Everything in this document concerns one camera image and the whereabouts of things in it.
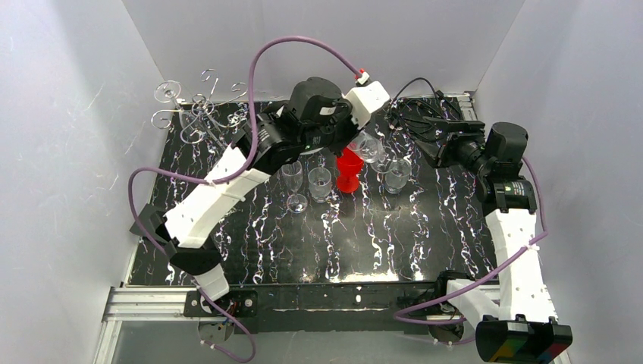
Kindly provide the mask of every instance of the white wall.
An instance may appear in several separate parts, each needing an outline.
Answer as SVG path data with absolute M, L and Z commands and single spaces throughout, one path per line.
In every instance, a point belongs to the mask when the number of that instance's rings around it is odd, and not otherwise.
M 136 243 L 127 179 L 165 139 L 161 80 L 118 0 L 0 5 L 0 362 L 91 362 Z
M 529 132 L 577 363 L 643 358 L 642 65 L 643 2 L 527 0 L 476 96 L 483 121 Z
M 206 68 L 220 71 L 217 99 L 247 81 L 256 51 L 279 36 L 303 35 L 338 49 L 396 93 L 424 76 L 444 92 L 473 90 L 494 57 L 523 0 L 124 0 L 163 77 L 193 93 Z M 342 89 L 353 76 L 311 45 L 278 45 L 259 62 L 257 99 L 290 97 L 296 83 L 326 77 Z M 408 89 L 428 94 L 426 85 Z

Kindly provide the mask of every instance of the marble tabletop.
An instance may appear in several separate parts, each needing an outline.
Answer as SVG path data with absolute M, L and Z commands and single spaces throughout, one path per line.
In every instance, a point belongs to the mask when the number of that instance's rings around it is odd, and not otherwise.
M 258 103 L 257 109 L 266 105 Z M 243 117 L 247 104 L 223 105 L 219 112 L 223 118 Z M 419 113 L 411 108 L 407 112 Z M 459 167 L 430 168 L 413 141 L 392 127 L 384 112 L 366 130 L 380 138 L 388 152 L 412 162 L 411 177 L 402 191 L 397 195 L 385 191 L 383 176 L 365 165 L 355 193 L 335 187 L 327 202 L 309 198 L 308 208 L 293 214 L 285 206 L 288 192 L 281 176 L 272 176 L 211 232 L 231 285 L 433 281 L 445 269 L 475 277 L 493 269 L 494 248 L 475 198 L 473 176 Z M 221 156 L 221 148 L 211 140 L 183 143 L 179 131 L 174 121 L 160 167 L 204 177 Z M 225 142 L 232 132 L 223 135 Z M 301 156 L 300 161 L 306 173 L 323 165 L 334 179 L 338 175 L 335 157 L 328 151 Z M 151 203 L 170 209 L 193 188 L 159 176 Z M 306 180 L 300 193 L 309 197 Z M 142 242 L 128 284 L 192 282 L 151 243 Z

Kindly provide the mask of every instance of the red cup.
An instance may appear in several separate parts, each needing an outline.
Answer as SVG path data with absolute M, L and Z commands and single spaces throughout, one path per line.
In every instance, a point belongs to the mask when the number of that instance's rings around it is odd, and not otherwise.
M 340 171 L 337 177 L 337 188 L 345 193 L 355 192 L 359 187 L 357 174 L 363 167 L 364 161 L 352 150 L 344 148 L 342 156 L 337 158 L 337 169 Z

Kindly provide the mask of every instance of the table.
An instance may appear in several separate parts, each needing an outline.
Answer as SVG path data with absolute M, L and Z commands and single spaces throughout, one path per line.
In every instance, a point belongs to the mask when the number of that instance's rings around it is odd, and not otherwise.
M 258 103 L 257 109 L 267 103 Z M 220 117 L 243 115 L 246 103 L 219 108 Z M 409 113 L 419 113 L 410 108 Z M 221 156 L 211 140 L 183 143 L 179 127 L 169 130 L 160 167 L 204 177 Z M 285 207 L 287 188 L 276 174 L 239 202 L 211 232 L 221 247 L 231 286 L 261 284 L 342 284 L 434 281 L 455 269 L 481 277 L 496 265 L 490 234 L 474 194 L 474 178 L 462 168 L 434 170 L 402 130 L 391 129 L 384 112 L 366 130 L 389 152 L 412 161 L 409 183 L 397 195 L 365 165 L 352 194 L 335 187 L 327 202 L 309 201 L 302 214 Z M 224 135 L 230 141 L 230 130 Z M 305 172 L 319 165 L 338 175 L 328 151 L 300 157 Z M 169 209 L 194 188 L 157 177 L 151 203 Z M 307 193 L 307 181 L 300 192 Z M 168 264 L 143 242 L 134 258 L 129 285 L 192 285 L 185 272 Z

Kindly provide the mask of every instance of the gray floor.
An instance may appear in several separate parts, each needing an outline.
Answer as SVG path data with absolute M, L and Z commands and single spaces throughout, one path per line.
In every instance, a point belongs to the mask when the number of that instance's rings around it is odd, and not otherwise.
M 434 346 L 430 337 L 402 337 L 396 332 L 278 332 L 256 335 L 261 364 L 481 363 L 475 344 Z M 249 353 L 243 335 L 225 345 L 238 355 Z M 223 353 L 202 347 L 194 322 L 124 322 L 114 364 L 233 363 Z

